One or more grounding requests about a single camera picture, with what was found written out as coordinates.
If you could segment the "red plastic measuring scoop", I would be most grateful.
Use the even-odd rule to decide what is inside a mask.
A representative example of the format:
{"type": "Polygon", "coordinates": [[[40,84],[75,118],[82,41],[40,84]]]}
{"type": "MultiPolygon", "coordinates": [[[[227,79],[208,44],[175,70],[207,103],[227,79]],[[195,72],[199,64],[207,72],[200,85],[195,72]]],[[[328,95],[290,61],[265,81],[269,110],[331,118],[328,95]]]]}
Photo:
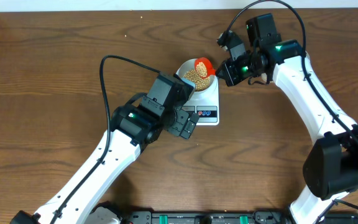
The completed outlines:
{"type": "Polygon", "coordinates": [[[203,79],[209,78],[216,73],[212,63],[205,57],[196,59],[194,66],[197,74],[203,79]]]}

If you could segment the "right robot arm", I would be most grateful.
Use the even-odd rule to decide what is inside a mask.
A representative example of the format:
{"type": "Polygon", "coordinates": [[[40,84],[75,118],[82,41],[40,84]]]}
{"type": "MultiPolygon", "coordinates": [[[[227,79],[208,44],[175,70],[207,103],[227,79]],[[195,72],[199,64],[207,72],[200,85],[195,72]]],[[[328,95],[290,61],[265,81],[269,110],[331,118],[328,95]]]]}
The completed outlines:
{"type": "Polygon", "coordinates": [[[305,43],[283,40],[273,16],[246,23],[250,47],[232,30],[218,38],[229,58],[216,70],[227,86],[242,81],[275,84],[303,120],[313,147],[303,164],[305,187],[291,203],[284,223],[321,223],[328,211],[358,189],[358,124],[333,100],[319,81],[305,43]]]}

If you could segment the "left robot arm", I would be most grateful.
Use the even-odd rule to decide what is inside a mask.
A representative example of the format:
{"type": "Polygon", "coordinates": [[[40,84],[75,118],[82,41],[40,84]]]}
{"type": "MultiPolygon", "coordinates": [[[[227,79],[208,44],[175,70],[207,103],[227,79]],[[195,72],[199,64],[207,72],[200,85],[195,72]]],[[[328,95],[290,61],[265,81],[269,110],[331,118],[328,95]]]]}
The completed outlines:
{"type": "Polygon", "coordinates": [[[183,110],[195,84],[160,73],[147,93],[115,109],[96,149],[67,184],[34,214],[19,211],[12,223],[97,223],[97,203],[118,176],[163,130],[189,139],[199,116],[183,110]]]}

